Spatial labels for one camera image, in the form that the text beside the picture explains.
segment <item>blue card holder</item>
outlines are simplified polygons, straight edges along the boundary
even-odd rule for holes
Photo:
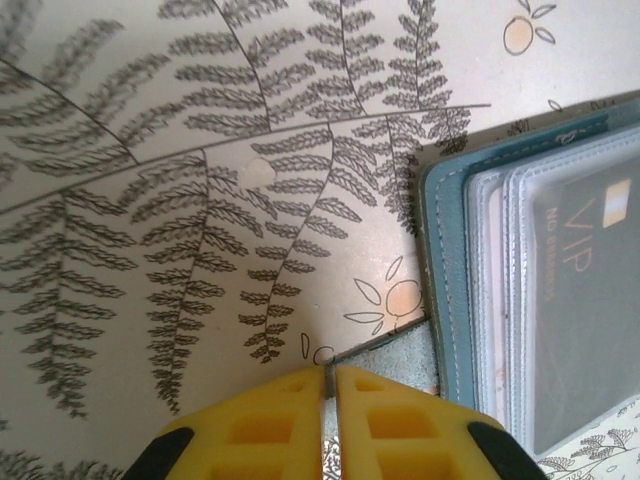
[[[640,100],[428,166],[419,184],[419,243],[432,308],[441,394],[478,408],[469,307],[464,188],[469,177],[640,121]]]

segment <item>white dot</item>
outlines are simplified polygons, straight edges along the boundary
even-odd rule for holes
[[[240,171],[239,186],[244,189],[271,185],[276,179],[275,170],[262,158],[254,158]]]

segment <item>black card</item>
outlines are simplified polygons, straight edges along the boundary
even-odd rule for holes
[[[640,158],[534,200],[534,449],[640,393]]]

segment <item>yellow plastic object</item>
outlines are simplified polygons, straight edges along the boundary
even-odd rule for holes
[[[343,480],[500,480],[467,426],[494,419],[353,367],[338,367]]]
[[[309,368],[171,423],[160,435],[194,436],[167,479],[322,478],[324,387],[324,369]]]

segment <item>teal leather cover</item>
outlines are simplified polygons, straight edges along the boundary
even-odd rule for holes
[[[445,398],[477,408],[467,284],[464,187],[470,175],[570,143],[614,131],[640,120],[640,100],[445,160],[420,179],[420,244]]]

